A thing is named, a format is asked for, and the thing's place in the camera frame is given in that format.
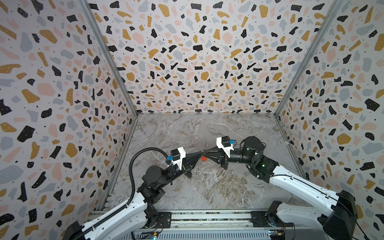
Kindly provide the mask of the metal keyring plate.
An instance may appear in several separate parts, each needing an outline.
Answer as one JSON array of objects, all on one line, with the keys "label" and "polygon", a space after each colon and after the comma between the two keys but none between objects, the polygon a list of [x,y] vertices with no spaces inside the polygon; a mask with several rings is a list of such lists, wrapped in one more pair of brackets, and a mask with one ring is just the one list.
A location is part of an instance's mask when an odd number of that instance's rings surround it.
[{"label": "metal keyring plate", "polygon": [[[208,142],[205,142],[204,144],[204,148],[203,148],[203,152],[205,150],[207,150],[209,148],[209,145],[208,145]],[[204,162],[203,160],[203,156],[201,156],[199,158],[199,160],[197,161],[197,165],[196,165],[196,168],[195,168],[195,174],[198,175],[200,173],[200,166],[202,165],[202,163]]]}]

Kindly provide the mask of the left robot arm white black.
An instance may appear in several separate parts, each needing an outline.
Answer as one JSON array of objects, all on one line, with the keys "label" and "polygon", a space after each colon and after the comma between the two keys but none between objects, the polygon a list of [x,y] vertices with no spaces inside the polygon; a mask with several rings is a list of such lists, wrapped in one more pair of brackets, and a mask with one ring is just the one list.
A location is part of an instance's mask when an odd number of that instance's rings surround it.
[{"label": "left robot arm white black", "polygon": [[[136,188],[133,165],[137,157],[148,151],[161,153],[168,166],[165,169],[156,165],[150,166],[143,176],[143,183]],[[203,154],[202,151],[186,154],[183,148],[172,150],[171,155],[153,147],[139,151],[133,156],[129,165],[132,185],[130,197],[88,223],[71,224],[63,238],[65,240],[115,240],[142,227],[149,228],[155,225],[159,213],[154,205],[164,196],[164,187],[182,175],[191,177],[192,170]]]}]

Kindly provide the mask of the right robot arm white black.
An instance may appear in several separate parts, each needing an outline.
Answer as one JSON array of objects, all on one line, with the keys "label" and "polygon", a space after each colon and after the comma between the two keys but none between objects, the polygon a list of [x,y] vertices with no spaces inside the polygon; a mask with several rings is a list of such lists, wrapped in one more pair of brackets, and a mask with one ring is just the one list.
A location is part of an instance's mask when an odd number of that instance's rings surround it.
[{"label": "right robot arm white black", "polygon": [[351,240],[357,226],[355,197],[342,190],[335,192],[320,187],[287,170],[266,157],[266,144],[250,136],[235,148],[228,136],[217,138],[214,148],[205,150],[203,157],[227,169],[230,163],[244,164],[258,180],[282,188],[309,204],[309,207],[273,202],[271,217],[283,223],[296,223],[323,230],[333,240]]}]

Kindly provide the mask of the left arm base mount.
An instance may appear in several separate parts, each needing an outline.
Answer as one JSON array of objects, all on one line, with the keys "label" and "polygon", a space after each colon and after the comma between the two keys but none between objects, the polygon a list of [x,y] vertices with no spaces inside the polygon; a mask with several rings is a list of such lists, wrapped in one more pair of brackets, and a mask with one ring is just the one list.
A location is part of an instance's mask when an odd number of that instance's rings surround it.
[{"label": "left arm base mount", "polygon": [[172,212],[159,212],[154,206],[147,207],[143,212],[139,213],[139,217],[144,219],[141,228],[160,227],[169,229],[171,227]]}]

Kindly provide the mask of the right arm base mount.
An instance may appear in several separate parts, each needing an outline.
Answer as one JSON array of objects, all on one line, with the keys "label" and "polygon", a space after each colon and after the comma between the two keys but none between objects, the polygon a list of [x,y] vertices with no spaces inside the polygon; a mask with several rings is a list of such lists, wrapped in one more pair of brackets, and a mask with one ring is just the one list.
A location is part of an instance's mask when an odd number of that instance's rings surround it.
[{"label": "right arm base mount", "polygon": [[265,211],[251,211],[251,223],[253,227],[293,227],[293,223],[285,223],[277,216],[277,208],[281,204],[281,201],[273,201]]}]

